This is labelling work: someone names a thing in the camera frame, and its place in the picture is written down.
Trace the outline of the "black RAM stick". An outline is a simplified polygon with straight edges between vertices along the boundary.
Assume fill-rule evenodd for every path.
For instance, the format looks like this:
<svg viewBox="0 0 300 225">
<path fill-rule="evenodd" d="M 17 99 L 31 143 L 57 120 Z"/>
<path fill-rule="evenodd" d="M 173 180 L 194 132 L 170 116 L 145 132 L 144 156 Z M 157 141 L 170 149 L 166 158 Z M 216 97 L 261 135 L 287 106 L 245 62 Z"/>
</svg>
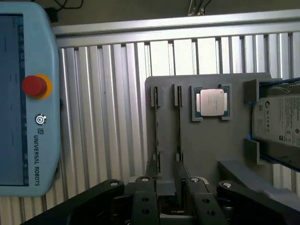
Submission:
<svg viewBox="0 0 300 225">
<path fill-rule="evenodd" d="M 159 139 L 158 139 L 158 108 L 159 105 L 159 96 L 158 96 L 158 86 L 153 87 L 154 95 L 154 109 L 155 109 L 155 152 L 156 152 L 156 165 L 157 165 L 157 175 L 161 173 L 160 166 L 160 150 L 159 150 Z"/>
</svg>

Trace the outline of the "grey plastic parts rack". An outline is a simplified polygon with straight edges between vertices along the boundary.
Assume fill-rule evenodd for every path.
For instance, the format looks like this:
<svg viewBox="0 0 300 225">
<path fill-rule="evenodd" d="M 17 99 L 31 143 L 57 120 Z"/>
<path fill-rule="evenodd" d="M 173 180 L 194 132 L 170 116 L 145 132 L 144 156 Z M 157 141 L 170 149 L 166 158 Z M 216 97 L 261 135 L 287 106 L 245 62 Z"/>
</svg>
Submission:
<svg viewBox="0 0 300 225">
<path fill-rule="evenodd" d="M 286 198 L 291 191 L 271 183 L 267 161 L 256 162 L 245 148 L 250 132 L 250 107 L 243 101 L 243 83 L 269 81 L 267 73 L 155 76 L 145 81 L 148 162 L 147 176 L 156 180 L 159 196 L 181 191 L 180 177 L 196 177 L 214 190 L 232 180 L 270 197 Z M 161 173 L 157 175 L 153 87 L 158 86 L 158 139 Z M 229 87 L 228 117 L 195 117 L 194 88 Z"/>
</svg>

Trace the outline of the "silver CPU chip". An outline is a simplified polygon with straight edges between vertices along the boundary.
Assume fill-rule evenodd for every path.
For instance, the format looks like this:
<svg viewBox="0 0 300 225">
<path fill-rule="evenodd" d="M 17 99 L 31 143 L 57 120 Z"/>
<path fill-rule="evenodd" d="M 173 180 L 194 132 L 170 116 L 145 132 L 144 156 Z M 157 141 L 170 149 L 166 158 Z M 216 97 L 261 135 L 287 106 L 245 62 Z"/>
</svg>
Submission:
<svg viewBox="0 0 300 225">
<path fill-rule="evenodd" d="M 228 117 L 230 108 L 229 87 L 216 89 L 194 88 L 195 117 Z"/>
</svg>

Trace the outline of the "silver hard disk drive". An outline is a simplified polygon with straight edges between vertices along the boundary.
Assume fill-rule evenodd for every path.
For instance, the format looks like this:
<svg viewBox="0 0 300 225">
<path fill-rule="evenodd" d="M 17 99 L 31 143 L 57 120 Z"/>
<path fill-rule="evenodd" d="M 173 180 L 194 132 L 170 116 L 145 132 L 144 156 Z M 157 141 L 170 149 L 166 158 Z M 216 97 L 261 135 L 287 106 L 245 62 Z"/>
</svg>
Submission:
<svg viewBox="0 0 300 225">
<path fill-rule="evenodd" d="M 252 137 L 300 147 L 300 81 L 262 86 L 254 104 Z"/>
</svg>

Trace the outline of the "light blue robot teach pendant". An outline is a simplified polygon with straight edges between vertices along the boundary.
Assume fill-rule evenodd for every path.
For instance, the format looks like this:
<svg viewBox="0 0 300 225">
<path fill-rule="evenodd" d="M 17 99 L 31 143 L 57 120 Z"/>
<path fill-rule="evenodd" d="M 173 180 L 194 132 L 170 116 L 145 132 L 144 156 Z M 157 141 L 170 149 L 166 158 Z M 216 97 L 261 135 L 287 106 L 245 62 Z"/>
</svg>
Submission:
<svg viewBox="0 0 300 225">
<path fill-rule="evenodd" d="M 0 196 L 42 196 L 60 158 L 59 54 L 45 10 L 0 1 Z"/>
</svg>

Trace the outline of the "aluminium table frame rail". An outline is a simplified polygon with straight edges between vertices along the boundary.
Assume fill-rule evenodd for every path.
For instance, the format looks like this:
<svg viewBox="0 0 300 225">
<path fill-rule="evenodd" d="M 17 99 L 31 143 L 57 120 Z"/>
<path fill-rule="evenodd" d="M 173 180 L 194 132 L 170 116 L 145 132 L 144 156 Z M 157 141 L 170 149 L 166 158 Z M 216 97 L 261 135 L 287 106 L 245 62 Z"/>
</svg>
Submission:
<svg viewBox="0 0 300 225">
<path fill-rule="evenodd" d="M 58 47 L 300 31 L 300 9 L 58 26 Z"/>
</svg>

